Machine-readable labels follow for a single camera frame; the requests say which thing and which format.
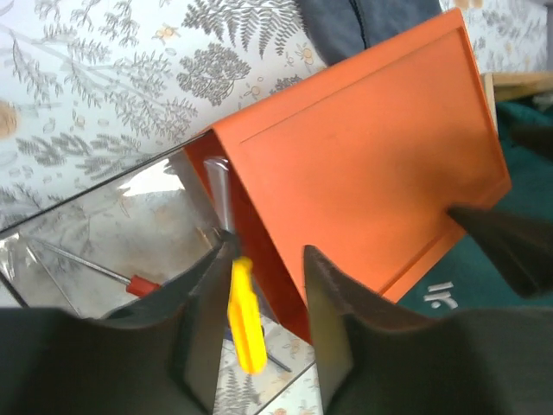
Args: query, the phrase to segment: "red screwdriver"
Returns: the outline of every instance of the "red screwdriver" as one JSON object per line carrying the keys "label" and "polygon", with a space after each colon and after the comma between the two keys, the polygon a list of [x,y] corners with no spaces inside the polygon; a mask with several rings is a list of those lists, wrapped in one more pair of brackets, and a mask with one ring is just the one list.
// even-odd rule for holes
{"label": "red screwdriver", "polygon": [[146,297],[148,294],[150,294],[150,292],[157,290],[159,287],[161,287],[159,284],[152,283],[148,279],[142,278],[138,275],[133,275],[131,278],[127,278],[125,275],[118,274],[117,272],[108,270],[107,268],[104,268],[101,265],[94,264],[93,262],[87,261],[86,259],[78,257],[77,255],[74,255],[68,251],[65,251],[64,249],[59,248],[58,246],[51,245],[48,242],[45,242],[44,240],[41,240],[41,239],[33,239],[33,240],[43,245],[49,251],[60,254],[62,257],[71,259],[72,261],[78,264],[84,265],[87,268],[90,268],[91,270],[104,274],[108,278],[111,278],[117,281],[118,283],[126,285],[125,290],[129,294],[133,294],[137,297]]}

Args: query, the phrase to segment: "yellow screwdriver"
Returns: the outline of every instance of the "yellow screwdriver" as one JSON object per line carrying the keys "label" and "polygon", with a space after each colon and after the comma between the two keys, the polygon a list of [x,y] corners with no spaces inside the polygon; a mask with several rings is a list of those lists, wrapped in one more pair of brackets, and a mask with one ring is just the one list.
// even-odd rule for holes
{"label": "yellow screwdriver", "polygon": [[[234,233],[229,190],[229,162],[222,157],[204,161],[213,205],[221,226]],[[251,260],[237,253],[232,263],[231,293],[228,303],[228,322],[236,348],[238,364],[247,374],[258,374],[267,364],[267,349],[257,296],[251,284]]]}

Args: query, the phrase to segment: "yellow handle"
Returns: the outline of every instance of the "yellow handle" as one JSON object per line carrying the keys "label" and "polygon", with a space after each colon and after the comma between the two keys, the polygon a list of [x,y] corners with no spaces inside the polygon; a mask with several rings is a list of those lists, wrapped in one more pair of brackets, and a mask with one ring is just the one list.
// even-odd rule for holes
{"label": "yellow handle", "polygon": [[228,321],[238,364],[247,374],[258,374],[267,364],[267,349],[257,297],[251,287],[251,260],[245,257],[232,264]]}

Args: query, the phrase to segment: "red handle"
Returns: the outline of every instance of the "red handle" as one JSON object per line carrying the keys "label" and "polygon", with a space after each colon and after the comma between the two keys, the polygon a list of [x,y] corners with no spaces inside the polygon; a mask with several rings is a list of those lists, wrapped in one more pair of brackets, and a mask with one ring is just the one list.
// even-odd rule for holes
{"label": "red handle", "polygon": [[151,281],[139,277],[138,275],[133,275],[130,279],[130,284],[127,285],[126,291],[142,298],[146,297],[150,294],[150,292],[157,290],[159,287],[161,287],[159,284],[152,283]]}

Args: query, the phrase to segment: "white logo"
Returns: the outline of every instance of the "white logo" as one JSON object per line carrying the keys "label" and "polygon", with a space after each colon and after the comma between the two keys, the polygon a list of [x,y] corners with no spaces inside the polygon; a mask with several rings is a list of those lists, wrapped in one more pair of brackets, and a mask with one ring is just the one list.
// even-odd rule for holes
{"label": "white logo", "polygon": [[450,309],[456,309],[459,304],[451,297],[451,293],[448,291],[453,288],[453,283],[444,283],[431,285],[428,288],[428,294],[424,296],[424,302],[430,301],[430,307],[433,309],[439,309],[442,304],[446,304]]}

